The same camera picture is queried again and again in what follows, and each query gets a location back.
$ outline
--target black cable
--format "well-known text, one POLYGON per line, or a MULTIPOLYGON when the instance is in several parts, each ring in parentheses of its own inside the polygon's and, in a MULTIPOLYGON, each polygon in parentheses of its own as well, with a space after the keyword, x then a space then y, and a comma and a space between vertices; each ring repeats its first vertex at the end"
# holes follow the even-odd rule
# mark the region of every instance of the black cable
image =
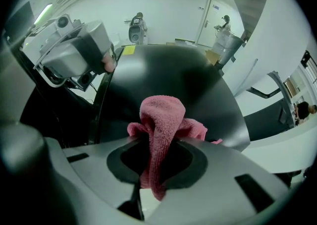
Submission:
POLYGON ((96 91, 96 93, 97 93, 97 89, 95 88, 95 86, 92 84, 92 83, 90 83, 90 86, 96 91))

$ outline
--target microfiber cloth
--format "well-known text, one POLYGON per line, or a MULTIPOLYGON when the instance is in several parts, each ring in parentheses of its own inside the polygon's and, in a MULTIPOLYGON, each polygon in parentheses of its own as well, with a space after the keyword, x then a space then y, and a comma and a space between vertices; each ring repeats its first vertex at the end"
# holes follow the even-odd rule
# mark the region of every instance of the microfiber cloth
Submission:
POLYGON ((159 182, 160 165, 167 155, 174 137, 205 140, 207 129, 194 119, 184 118, 185 107, 175 97, 152 96, 143 100, 140 107, 141 123, 130 123, 128 133, 138 136, 149 134, 150 158, 140 177, 141 188, 151 188, 154 196, 162 200, 164 186, 159 182))

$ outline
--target fluorescent light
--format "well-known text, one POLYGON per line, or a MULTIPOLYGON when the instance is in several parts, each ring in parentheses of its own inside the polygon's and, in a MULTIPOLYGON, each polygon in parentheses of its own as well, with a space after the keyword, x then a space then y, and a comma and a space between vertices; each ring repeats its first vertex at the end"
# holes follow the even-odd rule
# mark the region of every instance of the fluorescent light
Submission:
POLYGON ((48 9, 52 6, 52 4, 47 5, 44 10, 40 13, 39 17, 35 20, 34 24, 37 24, 43 15, 48 11, 48 9))

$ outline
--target person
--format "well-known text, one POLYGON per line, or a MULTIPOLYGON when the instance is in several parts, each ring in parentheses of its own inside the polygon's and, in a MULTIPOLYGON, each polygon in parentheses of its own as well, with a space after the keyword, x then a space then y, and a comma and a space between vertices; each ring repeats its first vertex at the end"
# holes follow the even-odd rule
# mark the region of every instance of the person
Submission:
POLYGON ((309 105, 307 102, 302 102, 295 106, 295 113, 299 120, 305 119, 309 114, 315 114, 317 112, 316 105, 309 105))
POLYGON ((147 32, 148 28, 147 28, 145 20, 143 19, 143 13, 138 12, 137 15, 132 18, 130 25, 133 25, 135 19, 139 19, 142 21, 143 30, 144 30, 144 32, 147 32))
POLYGON ((222 19, 226 22, 225 24, 222 25, 222 30, 228 30, 231 31, 231 23, 230 23, 230 17, 229 15, 225 15, 222 19))
POLYGON ((143 37, 143 42, 142 44, 147 45, 148 44, 148 36, 147 36, 147 24, 145 20, 143 19, 143 13, 138 12, 136 16, 134 16, 131 20, 130 26, 134 25, 134 20, 139 19, 141 23, 141 28, 144 30, 144 37, 143 37))
POLYGON ((108 73, 112 73, 115 69, 115 64, 113 58, 111 57, 109 51, 104 55, 101 62, 104 64, 104 68, 108 73))

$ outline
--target gray plastic panel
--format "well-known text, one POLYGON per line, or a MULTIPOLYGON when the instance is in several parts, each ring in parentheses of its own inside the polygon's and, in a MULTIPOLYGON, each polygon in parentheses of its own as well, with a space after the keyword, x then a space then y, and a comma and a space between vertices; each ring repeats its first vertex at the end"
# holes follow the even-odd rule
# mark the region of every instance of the gray plastic panel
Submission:
POLYGON ((65 157, 58 141, 46 138, 50 159, 58 180, 65 189, 79 225, 144 224, 109 206, 78 177, 65 157))
POLYGON ((207 156, 205 174, 190 188, 166 192, 162 203, 147 219, 159 224, 233 224, 257 212, 234 177, 249 174, 274 200, 288 189, 240 152, 208 142, 185 140, 207 156))
POLYGON ((105 55, 106 52, 111 48, 111 41, 106 32, 105 26, 102 21, 92 21, 87 23, 87 33, 95 41, 98 49, 102 55, 105 55))
POLYGON ((71 163, 71 166, 88 187, 113 207, 119 207, 131 199, 134 185, 116 179, 106 165, 106 159, 113 150, 127 144, 129 140, 131 139, 124 138, 108 143, 64 150, 65 153, 72 155, 81 153, 89 155, 85 159, 71 163))
POLYGON ((42 60, 43 66, 61 78, 80 76, 90 69, 87 62, 69 41, 55 46, 42 60))

